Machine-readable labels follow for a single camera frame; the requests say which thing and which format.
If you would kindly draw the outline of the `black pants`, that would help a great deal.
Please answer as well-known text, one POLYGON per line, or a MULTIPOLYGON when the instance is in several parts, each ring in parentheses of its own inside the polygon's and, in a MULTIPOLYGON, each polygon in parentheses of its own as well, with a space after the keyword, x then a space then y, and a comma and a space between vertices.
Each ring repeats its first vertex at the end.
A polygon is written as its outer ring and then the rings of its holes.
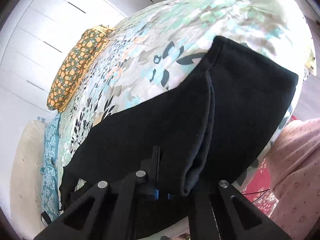
POLYGON ((208 53, 176 88, 112 114, 91 128, 63 169, 62 209, 74 189, 114 183, 161 150, 158 187, 172 199, 149 202, 137 218, 144 238, 187 215, 186 196, 202 178, 234 182, 262 152, 288 110, 298 75, 255 51, 217 36, 208 53))

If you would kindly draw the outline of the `red patterned rug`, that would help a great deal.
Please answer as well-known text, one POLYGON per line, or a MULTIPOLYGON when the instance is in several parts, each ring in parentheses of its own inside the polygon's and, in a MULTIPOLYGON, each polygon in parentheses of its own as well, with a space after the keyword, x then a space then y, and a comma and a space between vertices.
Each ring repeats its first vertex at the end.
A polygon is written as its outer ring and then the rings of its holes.
POLYGON ((290 211, 290 183, 285 179, 295 169, 298 159, 296 137, 299 122, 296 118, 289 120, 253 179, 242 191, 250 202, 275 222, 285 218, 290 211))

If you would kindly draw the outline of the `teal damask pillow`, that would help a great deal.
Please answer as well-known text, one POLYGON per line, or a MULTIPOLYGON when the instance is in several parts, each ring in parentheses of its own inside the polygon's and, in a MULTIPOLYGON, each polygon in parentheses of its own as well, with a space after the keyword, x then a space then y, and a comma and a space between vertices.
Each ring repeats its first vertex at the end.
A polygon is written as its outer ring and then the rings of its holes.
POLYGON ((56 220, 60 215, 56 167, 59 148, 60 116, 60 114, 56 115, 44 131, 43 166, 40 169, 40 174, 42 174, 42 211, 47 213, 51 221, 56 220))

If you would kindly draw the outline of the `pink dotted pajama leg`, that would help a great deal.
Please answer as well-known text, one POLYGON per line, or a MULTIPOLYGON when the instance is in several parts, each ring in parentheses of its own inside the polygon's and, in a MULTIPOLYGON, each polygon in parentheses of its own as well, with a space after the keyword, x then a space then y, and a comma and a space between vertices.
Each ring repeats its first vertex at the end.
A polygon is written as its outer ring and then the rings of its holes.
POLYGON ((265 159, 278 200, 271 219, 304 239, 319 219, 319 119, 290 122, 265 159))

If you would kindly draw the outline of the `cream padded headboard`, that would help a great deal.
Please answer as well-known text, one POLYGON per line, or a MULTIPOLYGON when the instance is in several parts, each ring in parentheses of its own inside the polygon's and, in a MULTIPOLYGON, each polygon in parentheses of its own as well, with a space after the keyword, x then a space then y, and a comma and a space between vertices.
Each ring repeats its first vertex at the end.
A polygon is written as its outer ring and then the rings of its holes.
POLYGON ((41 186, 46 125, 27 122, 20 137, 10 178, 11 217, 28 230, 42 230, 41 186))

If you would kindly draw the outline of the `floral leaf print bedspread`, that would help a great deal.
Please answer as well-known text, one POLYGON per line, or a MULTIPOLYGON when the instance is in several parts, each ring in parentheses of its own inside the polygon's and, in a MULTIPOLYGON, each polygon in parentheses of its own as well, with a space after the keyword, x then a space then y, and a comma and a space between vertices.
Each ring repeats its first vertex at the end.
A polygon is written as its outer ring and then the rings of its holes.
POLYGON ((90 130, 107 116, 177 87, 216 36, 296 73, 317 73, 309 26, 294 0, 167 0, 117 24, 107 44, 84 35, 93 57, 60 108, 57 178, 90 130))

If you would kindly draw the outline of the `orange floral green pillow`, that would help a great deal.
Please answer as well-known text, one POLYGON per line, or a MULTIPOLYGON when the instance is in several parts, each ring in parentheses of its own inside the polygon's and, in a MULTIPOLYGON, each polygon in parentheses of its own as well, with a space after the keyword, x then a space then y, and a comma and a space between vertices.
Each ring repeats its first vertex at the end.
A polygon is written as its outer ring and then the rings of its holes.
POLYGON ((92 63, 108 44, 108 38, 113 32, 113 28, 99 25, 87 29, 81 35, 54 78, 47 98, 49 110, 61 113, 66 109, 92 63))

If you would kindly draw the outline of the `white wardrobe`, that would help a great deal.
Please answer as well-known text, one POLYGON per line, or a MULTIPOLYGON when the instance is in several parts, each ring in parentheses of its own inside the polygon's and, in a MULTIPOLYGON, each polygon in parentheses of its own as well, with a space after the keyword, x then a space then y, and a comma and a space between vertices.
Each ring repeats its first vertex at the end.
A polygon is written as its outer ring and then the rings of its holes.
POLYGON ((82 32, 162 0, 20 0, 1 30, 1 81, 47 91, 82 32))

